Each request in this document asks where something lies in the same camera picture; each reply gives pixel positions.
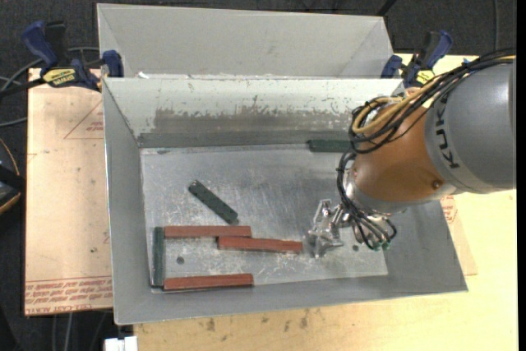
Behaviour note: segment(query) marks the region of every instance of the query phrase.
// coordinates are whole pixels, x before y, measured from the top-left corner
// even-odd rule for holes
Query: black cord
[[[475,59],[469,63],[463,63],[461,66],[456,67],[455,69],[443,73],[435,78],[431,79],[427,84],[434,84],[431,89],[428,89],[420,97],[417,97],[412,103],[409,103],[403,107],[400,111],[395,113],[390,119],[384,123],[379,129],[376,129],[374,132],[367,135],[363,133],[356,133],[353,130],[353,126],[349,128],[349,141],[353,150],[356,154],[367,154],[374,150],[381,148],[383,145],[386,145],[389,142],[399,139],[401,136],[404,136],[411,127],[413,127],[416,122],[425,115],[431,106],[438,100],[443,99],[448,95],[456,86],[462,83],[466,76],[473,74],[474,72],[479,72],[482,69],[495,66],[496,64],[504,62],[512,62],[512,59],[509,56],[515,55],[514,48],[505,48],[502,50],[497,50],[492,53],[485,54],[478,59]],[[364,108],[369,108],[367,114],[363,117],[360,122],[360,127],[365,127],[367,124],[367,118],[371,115],[372,112],[377,112],[385,103],[380,103],[373,99],[367,102],[365,105],[360,106],[353,110],[353,120],[356,119],[357,115],[364,110]],[[411,114],[415,113],[417,110],[421,109],[427,101],[431,101],[431,106],[422,112],[421,116],[411,124],[411,126],[406,129],[403,133],[395,136],[396,132],[399,130],[401,124],[405,119]],[[369,147],[358,147],[361,144],[369,143],[372,146]]]

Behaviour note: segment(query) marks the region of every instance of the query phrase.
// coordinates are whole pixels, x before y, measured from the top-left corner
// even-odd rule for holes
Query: table
[[[440,66],[458,60],[443,59]],[[33,300],[25,308],[28,316],[111,306],[104,189],[96,190],[104,185],[99,98],[76,88],[48,97],[46,90],[51,88],[30,91],[29,136],[36,137],[28,148],[26,300]],[[53,139],[60,140],[58,146],[50,146]],[[83,154],[85,148],[92,154]],[[38,157],[53,155],[61,160],[52,169],[40,161],[40,171],[49,177],[35,181]],[[31,189],[55,192],[49,200],[62,214],[46,218],[48,204],[31,200]],[[174,349],[175,344],[181,350],[517,349],[516,191],[464,193],[455,199],[458,213],[449,215],[454,242],[464,273],[477,273],[467,276],[468,293],[142,324],[133,326],[140,349]],[[58,275],[46,278],[50,271]],[[33,281],[40,287],[28,288]]]

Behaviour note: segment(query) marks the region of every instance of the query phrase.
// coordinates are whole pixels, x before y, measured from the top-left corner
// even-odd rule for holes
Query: galvanized metal surface
[[[176,85],[180,81],[180,79],[159,80],[152,83],[161,82],[160,92],[167,93],[169,89],[165,91],[165,86],[172,85],[172,83]],[[138,85],[140,82],[127,79],[106,80],[103,89],[114,314],[118,324],[327,306],[466,289],[442,209],[438,202],[432,202],[425,206],[410,208],[404,214],[393,218],[399,229],[399,235],[391,249],[384,255],[387,275],[352,277],[347,273],[347,276],[339,278],[275,284],[279,282],[281,275],[288,276],[289,281],[296,280],[297,278],[294,277],[301,269],[301,266],[292,266],[295,270],[288,270],[287,266],[278,264],[281,271],[280,276],[277,276],[277,273],[273,274],[272,269],[265,269],[258,276],[260,282],[268,284],[259,284],[253,289],[185,293],[161,293],[159,290],[153,290],[150,287],[150,261],[147,252],[150,244],[148,229],[156,224],[163,224],[164,221],[176,222],[178,219],[174,217],[177,215],[173,214],[173,204],[176,202],[180,212],[193,210],[192,217],[201,215],[200,218],[203,218],[199,220],[217,223],[219,219],[213,212],[207,213],[191,195],[185,199],[187,176],[193,179],[198,175],[189,172],[199,169],[202,182],[210,183],[211,187],[218,190],[218,194],[225,199],[228,198],[231,202],[236,202],[232,205],[238,208],[241,222],[243,218],[253,218],[255,235],[262,237],[268,234],[271,237],[281,238],[293,233],[301,236],[303,218],[300,208],[305,208],[304,224],[308,229],[313,212],[317,207],[314,196],[320,196],[316,198],[317,200],[327,198],[327,194],[335,197],[334,185],[331,183],[335,156],[317,155],[302,150],[301,152],[306,152],[315,160],[311,162],[303,158],[304,155],[300,156],[298,151],[291,149],[290,146],[266,145],[260,146],[258,150],[254,145],[245,145],[248,150],[245,156],[248,164],[245,164],[246,168],[236,176],[238,178],[235,184],[228,184],[230,176],[225,173],[224,169],[237,169],[238,156],[242,157],[245,154],[239,151],[238,146],[230,146],[233,148],[232,152],[236,152],[235,155],[225,150],[228,147],[220,147],[221,152],[218,152],[217,155],[221,154],[222,158],[213,160],[206,157],[206,154],[211,151],[209,145],[204,149],[179,149],[175,153],[172,149],[164,147],[158,148],[155,154],[147,150],[141,153],[138,138],[143,129],[154,128],[151,124],[147,126],[145,123],[146,118],[155,116],[159,108],[159,97],[157,96],[159,91],[154,85],[140,86]],[[377,93],[378,84],[379,81],[376,81],[375,86],[357,90],[357,93],[370,98]],[[331,114],[322,113],[321,116],[329,118]],[[238,123],[241,122],[248,124],[250,120],[245,119]],[[275,131],[274,137],[279,139],[283,135],[282,132],[285,131]],[[294,134],[294,129],[289,128],[289,133]],[[299,149],[303,147],[305,145],[296,146]],[[274,167],[272,171],[272,165],[277,165],[283,157],[280,155],[279,159],[277,157],[274,160],[268,157],[265,159],[268,151],[272,155],[275,151],[280,151],[279,154],[284,155],[291,154],[290,161],[283,170]],[[261,159],[255,158],[256,153],[262,154]],[[172,159],[177,161],[182,159],[183,168],[179,164],[176,165]],[[260,172],[259,169],[253,167],[251,164],[253,159],[260,165],[266,165],[268,167],[266,172]],[[164,171],[157,173],[155,168],[146,168],[152,163],[166,164]],[[241,174],[247,176],[249,173],[250,178],[241,176]],[[267,178],[258,178],[262,174],[267,174]],[[177,180],[180,184],[178,188],[175,188],[174,183]],[[283,202],[281,200],[273,202],[273,198],[276,200],[283,198]],[[157,203],[157,209],[152,207],[154,203]],[[254,211],[257,210],[258,215],[243,216],[242,211],[247,213],[247,210],[251,208]],[[284,210],[283,214],[276,214],[277,209]],[[280,218],[289,218],[290,225],[283,224],[283,221],[280,223]],[[296,228],[286,231],[287,226]],[[201,246],[203,249],[206,248],[206,244],[201,244]],[[192,270],[195,265],[195,270],[201,270],[205,265],[205,261],[194,260],[189,249],[185,251],[174,243],[168,247],[174,247],[169,255],[174,256],[176,262],[174,266],[168,265],[169,274],[181,273],[181,266]],[[177,264],[178,256],[183,258],[187,256],[189,259],[185,259],[185,263],[180,265]],[[365,262],[353,261],[357,256],[377,258],[380,255],[349,251],[349,254],[343,254],[340,257],[339,262],[335,261],[336,268],[328,269],[331,276],[334,276],[336,270],[341,270],[345,264],[354,268],[355,271],[351,275],[357,274],[356,268],[364,269]],[[235,267],[239,261],[239,258],[232,256],[229,265]],[[309,270],[307,273],[316,273],[316,270],[319,269],[314,268],[312,272]]]
[[[142,150],[149,238],[158,226],[225,224],[187,190],[197,179],[238,212],[253,237],[304,241],[302,254],[286,255],[220,251],[211,239],[169,240],[167,275],[251,273],[256,285],[386,275],[383,254],[359,247],[350,229],[342,230],[345,246],[323,259],[310,255],[305,234],[319,200],[337,201],[338,160],[306,145]]]
[[[140,147],[346,140],[351,112],[395,80],[318,78],[110,79]]]
[[[125,76],[375,76],[393,53],[379,16],[97,5],[101,51]]]

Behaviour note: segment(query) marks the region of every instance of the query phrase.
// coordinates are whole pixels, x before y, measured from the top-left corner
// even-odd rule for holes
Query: clamp
[[[392,78],[401,71],[404,88],[420,87],[429,81],[435,73],[433,67],[451,49],[453,39],[445,31],[430,31],[426,34],[422,48],[413,54],[409,64],[404,65],[402,58],[393,55],[389,58],[381,73],[381,78]]]
[[[74,49],[66,48],[65,34],[66,26],[61,21],[48,24],[36,21],[26,27],[22,33],[22,41],[44,62],[44,66],[40,69],[40,78],[0,92],[0,99],[46,83],[53,88],[78,86],[101,91],[100,78],[86,69],[80,59],[69,57],[68,52]],[[102,58],[92,64],[103,67],[103,76],[124,76],[121,57],[115,50],[105,51]]]

